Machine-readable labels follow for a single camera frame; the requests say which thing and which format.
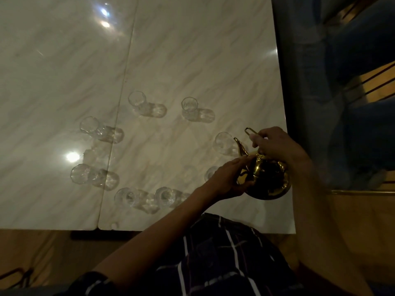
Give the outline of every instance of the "white marble tabletop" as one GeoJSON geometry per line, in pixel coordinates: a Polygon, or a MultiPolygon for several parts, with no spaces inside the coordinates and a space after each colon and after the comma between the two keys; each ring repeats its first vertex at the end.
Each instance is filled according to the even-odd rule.
{"type": "Polygon", "coordinates": [[[0,0],[0,228],[97,227],[103,190],[70,172],[85,150],[108,166],[111,144],[79,123],[115,125],[136,5],[0,0]]]}
{"type": "MultiPolygon", "coordinates": [[[[232,159],[218,153],[219,132],[252,150],[245,127],[286,129],[271,0],[139,0],[134,21],[109,170],[118,188],[147,193],[167,186],[191,193],[211,166],[232,159]],[[166,107],[162,118],[139,116],[128,103],[132,91],[166,107]],[[194,97],[204,118],[183,118],[181,101],[194,97]]],[[[117,206],[118,189],[105,191],[98,226],[144,230],[171,208],[117,206]]],[[[248,195],[223,200],[208,212],[261,232],[294,233],[291,191],[262,201],[248,195]]]]}

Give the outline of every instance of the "gold teapot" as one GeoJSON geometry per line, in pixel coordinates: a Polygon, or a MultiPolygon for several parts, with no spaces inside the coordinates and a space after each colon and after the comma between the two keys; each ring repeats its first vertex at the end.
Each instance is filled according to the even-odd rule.
{"type": "MultiPolygon", "coordinates": [[[[248,130],[256,133],[251,128],[245,128],[247,135],[248,130]]],[[[238,147],[240,156],[249,155],[243,144],[236,137],[233,138],[238,147]]],[[[291,188],[287,165],[284,162],[276,161],[265,155],[255,154],[255,158],[248,166],[241,171],[237,179],[239,184],[245,181],[253,181],[254,185],[249,187],[246,193],[256,199],[271,200],[283,196],[291,188]]]]}

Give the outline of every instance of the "small drinking glass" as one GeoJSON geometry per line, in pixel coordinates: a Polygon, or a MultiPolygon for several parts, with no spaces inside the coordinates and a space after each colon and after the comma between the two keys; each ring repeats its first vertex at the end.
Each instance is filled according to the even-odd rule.
{"type": "Polygon", "coordinates": [[[84,118],[79,124],[79,128],[82,133],[100,140],[107,139],[112,135],[106,126],[93,116],[84,118]]]}
{"type": "Polygon", "coordinates": [[[236,143],[227,132],[221,132],[215,136],[214,145],[215,149],[223,155],[237,154],[236,143]]]}
{"type": "Polygon", "coordinates": [[[118,206],[136,207],[141,202],[141,192],[133,187],[119,189],[114,196],[114,202],[118,206]]]}
{"type": "Polygon", "coordinates": [[[147,115],[150,113],[151,108],[143,92],[137,90],[132,92],[129,94],[128,101],[137,113],[141,115],[147,115]]]}
{"type": "Polygon", "coordinates": [[[198,101],[192,97],[186,97],[181,102],[182,115],[185,119],[196,120],[198,118],[198,101]]]}
{"type": "Polygon", "coordinates": [[[78,164],[72,169],[70,178],[76,184],[92,184],[102,187],[106,184],[107,171],[87,164],[78,164]]]}
{"type": "Polygon", "coordinates": [[[213,174],[217,171],[218,168],[219,168],[218,166],[212,166],[212,167],[210,167],[210,168],[206,171],[206,173],[205,173],[205,175],[204,175],[204,180],[205,180],[205,181],[208,181],[208,180],[213,176],[213,174]]]}
{"type": "Polygon", "coordinates": [[[160,208],[170,207],[175,202],[176,193],[173,189],[168,187],[161,187],[156,190],[154,198],[159,204],[160,208]]]}

